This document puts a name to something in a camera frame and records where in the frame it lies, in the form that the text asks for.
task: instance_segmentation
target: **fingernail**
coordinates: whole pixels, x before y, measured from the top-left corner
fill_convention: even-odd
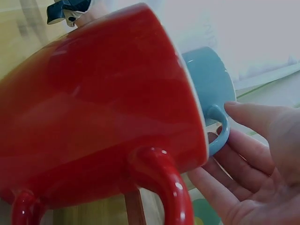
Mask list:
[[[237,105],[237,104],[240,104],[240,103],[235,102],[235,101],[225,102],[225,105]]]

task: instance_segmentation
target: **mug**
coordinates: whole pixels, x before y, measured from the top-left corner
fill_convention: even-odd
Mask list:
[[[228,140],[229,121],[224,103],[236,101],[233,82],[220,57],[209,47],[183,53],[182,57],[193,80],[205,125],[209,126],[217,121],[222,123],[222,132],[210,143],[209,153],[212,156]]]
[[[204,116],[146,4],[43,47],[1,80],[0,106],[0,197],[12,225],[139,187],[160,196],[165,225],[193,224],[180,174],[208,160]]]

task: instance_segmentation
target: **hand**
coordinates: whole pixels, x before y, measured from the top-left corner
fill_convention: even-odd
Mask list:
[[[225,225],[300,224],[300,111],[234,102],[225,110],[269,147],[231,129],[227,144],[189,172],[190,180]],[[209,133],[210,141],[214,138]]]

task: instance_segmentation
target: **wooden surface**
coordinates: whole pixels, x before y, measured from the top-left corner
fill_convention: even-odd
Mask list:
[[[41,47],[66,33],[64,24],[46,24],[53,0],[1,0],[0,79]]]

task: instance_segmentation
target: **red mug handle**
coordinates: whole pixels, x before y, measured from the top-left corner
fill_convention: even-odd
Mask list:
[[[160,148],[140,148],[129,157],[136,184],[157,193],[165,209],[165,225],[194,225],[188,189],[172,157]]]

